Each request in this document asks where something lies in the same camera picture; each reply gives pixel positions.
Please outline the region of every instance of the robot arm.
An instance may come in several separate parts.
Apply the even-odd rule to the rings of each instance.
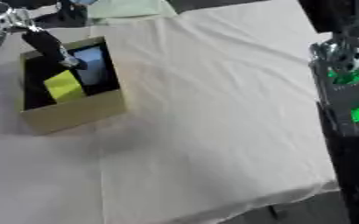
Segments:
[[[15,31],[24,32],[23,40],[48,60],[68,68],[86,68],[86,63],[71,56],[58,39],[48,31],[37,27],[30,19],[28,10],[12,9],[7,3],[0,2],[0,46],[6,36]]]

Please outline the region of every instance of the floor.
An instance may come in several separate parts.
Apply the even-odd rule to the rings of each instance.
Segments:
[[[254,210],[222,224],[349,224],[338,192],[326,193],[291,205],[276,206],[280,220],[268,208]]]

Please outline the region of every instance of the green cloth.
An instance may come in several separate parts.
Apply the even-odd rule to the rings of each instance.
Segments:
[[[156,15],[161,0],[98,0],[88,7],[89,18],[128,18]]]

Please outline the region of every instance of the white tablecloth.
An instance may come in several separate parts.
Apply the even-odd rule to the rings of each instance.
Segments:
[[[17,114],[18,36],[0,57],[0,224],[211,223],[336,190],[294,0],[197,10],[104,35],[126,115],[34,136]]]

